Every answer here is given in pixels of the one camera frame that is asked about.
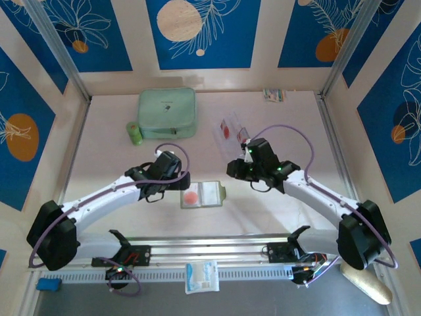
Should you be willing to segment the white blue wipes packet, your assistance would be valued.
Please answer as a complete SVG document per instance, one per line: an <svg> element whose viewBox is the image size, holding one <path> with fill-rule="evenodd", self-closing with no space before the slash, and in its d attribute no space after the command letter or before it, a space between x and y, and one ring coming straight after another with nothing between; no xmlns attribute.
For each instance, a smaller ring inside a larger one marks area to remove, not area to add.
<svg viewBox="0 0 421 316"><path fill-rule="evenodd" d="M219 291L220 281L218 274L218 263L215 260L198 261L186 264L186 294Z"/></svg>

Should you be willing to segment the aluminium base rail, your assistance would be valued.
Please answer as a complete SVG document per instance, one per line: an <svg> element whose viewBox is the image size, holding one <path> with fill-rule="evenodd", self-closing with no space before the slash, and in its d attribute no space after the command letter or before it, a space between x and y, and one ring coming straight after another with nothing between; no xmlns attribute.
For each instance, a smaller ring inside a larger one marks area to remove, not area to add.
<svg viewBox="0 0 421 316"><path fill-rule="evenodd" d="M269 262L267 255L263 254L263 247L271 242L285 242L287 237L282 234L273 234L268 236L255 235L227 238L169 238L167 240L127 238L127 240L135 246L151 246L148 265L150 266L159 264L175 265L189 260L246 263L263 259ZM92 259L75 259L69 264L77 260L92 261Z"/></svg>

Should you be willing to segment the printed paper packet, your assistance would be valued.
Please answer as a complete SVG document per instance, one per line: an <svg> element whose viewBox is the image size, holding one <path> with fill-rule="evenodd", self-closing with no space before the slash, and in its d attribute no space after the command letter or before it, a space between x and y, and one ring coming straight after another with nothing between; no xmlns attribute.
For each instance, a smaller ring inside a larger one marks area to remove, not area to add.
<svg viewBox="0 0 421 316"><path fill-rule="evenodd" d="M262 92L265 101L281 103L285 100L285 92L281 89L265 88Z"/></svg>

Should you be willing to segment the mint green zip pouch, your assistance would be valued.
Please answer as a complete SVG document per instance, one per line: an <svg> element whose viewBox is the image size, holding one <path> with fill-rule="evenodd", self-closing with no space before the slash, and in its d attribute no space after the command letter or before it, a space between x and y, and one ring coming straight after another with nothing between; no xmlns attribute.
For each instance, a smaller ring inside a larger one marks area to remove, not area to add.
<svg viewBox="0 0 421 316"><path fill-rule="evenodd" d="M197 131L197 100L192 88L149 89L140 93L137 123L145 139L190 138Z"/></svg>

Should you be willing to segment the blue sponge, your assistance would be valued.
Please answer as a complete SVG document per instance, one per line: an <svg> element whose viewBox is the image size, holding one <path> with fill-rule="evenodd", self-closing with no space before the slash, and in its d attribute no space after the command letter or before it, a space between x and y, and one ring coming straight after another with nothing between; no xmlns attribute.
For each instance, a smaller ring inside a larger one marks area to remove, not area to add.
<svg viewBox="0 0 421 316"><path fill-rule="evenodd" d="M36 290L57 292L60 290L62 285L61 278L40 278L36 284Z"/></svg>

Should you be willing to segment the aluminium table side rail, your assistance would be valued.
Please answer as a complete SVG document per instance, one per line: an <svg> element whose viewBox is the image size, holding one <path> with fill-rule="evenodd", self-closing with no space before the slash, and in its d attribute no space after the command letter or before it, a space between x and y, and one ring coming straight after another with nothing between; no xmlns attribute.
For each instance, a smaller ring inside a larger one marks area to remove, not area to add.
<svg viewBox="0 0 421 316"><path fill-rule="evenodd" d="M314 95L320 117L315 148L314 167L311 174L323 186L348 200L360 201L357 190L347 164L337 135L334 120L328 110L327 103L317 93Z"/></svg>
<svg viewBox="0 0 421 316"><path fill-rule="evenodd" d="M53 199L57 203L64 201L90 105L91 102L88 101L85 105L80 106L78 114L76 115L72 125L72 131L68 138L66 150L64 152L63 160L61 163L61 168L59 170L58 178L53 192Z"/></svg>

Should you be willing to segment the aluminium frame post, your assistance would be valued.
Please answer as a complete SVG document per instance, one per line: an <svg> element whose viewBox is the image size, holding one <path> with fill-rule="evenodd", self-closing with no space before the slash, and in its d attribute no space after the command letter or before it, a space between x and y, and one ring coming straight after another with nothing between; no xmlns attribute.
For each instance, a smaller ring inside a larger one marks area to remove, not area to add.
<svg viewBox="0 0 421 316"><path fill-rule="evenodd" d="M87 105L91 96L53 23L38 0L22 0L24 7L77 94Z"/></svg>
<svg viewBox="0 0 421 316"><path fill-rule="evenodd" d="M339 49L330 74L320 91L323 100L333 91L339 79L344 79L347 88L353 85L391 22L393 10L399 6L399 0L359 0L355 3L360 5L360 9L355 9L357 14L348 29L345 43Z"/></svg>

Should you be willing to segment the green tape roll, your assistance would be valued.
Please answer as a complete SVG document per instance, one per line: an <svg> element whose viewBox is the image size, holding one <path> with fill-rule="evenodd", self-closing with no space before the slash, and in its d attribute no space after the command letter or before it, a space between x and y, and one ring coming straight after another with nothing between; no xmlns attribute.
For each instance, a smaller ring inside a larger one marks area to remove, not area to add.
<svg viewBox="0 0 421 316"><path fill-rule="evenodd" d="M143 138L137 122L128 122L126 124L126 131L133 145L140 145L143 142Z"/></svg>

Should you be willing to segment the green snap card holder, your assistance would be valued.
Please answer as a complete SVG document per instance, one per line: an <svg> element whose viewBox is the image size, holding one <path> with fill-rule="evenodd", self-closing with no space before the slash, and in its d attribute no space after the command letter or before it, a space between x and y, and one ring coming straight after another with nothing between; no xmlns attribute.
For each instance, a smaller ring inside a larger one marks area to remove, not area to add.
<svg viewBox="0 0 421 316"><path fill-rule="evenodd" d="M223 202L226 199L226 188L221 185L220 181L206 181L206 182L192 182L192 183L198 183L199 185L200 206L184 207L183 202L182 202L183 191L181 191L180 192L180 207L182 209L198 209L198 208L223 206Z"/></svg>

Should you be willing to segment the beige cork roller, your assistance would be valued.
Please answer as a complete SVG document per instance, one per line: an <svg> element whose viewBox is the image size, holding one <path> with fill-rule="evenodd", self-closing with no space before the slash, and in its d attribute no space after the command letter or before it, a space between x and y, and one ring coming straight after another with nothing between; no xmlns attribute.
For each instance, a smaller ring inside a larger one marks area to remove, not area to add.
<svg viewBox="0 0 421 316"><path fill-rule="evenodd" d="M389 305L392 302L391 290L368 269L358 270L346 262L340 265L342 275L361 292L380 305Z"/></svg>

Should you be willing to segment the clear acrylic card stand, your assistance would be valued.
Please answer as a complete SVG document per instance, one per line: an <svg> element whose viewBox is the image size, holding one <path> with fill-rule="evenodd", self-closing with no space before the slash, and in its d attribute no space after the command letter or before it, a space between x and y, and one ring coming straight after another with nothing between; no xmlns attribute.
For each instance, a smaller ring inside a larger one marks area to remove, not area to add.
<svg viewBox="0 0 421 316"><path fill-rule="evenodd" d="M220 123L224 118L229 119L232 124L232 135L228 140L224 139L220 131ZM214 136L218 150L223 160L225 160L227 163L235 159L243 159L243 150L241 148L241 144L237 140L237 133L242 127L244 126L240 123L235 112L231 112L225 117L218 119L212 127L212 134Z"/></svg>

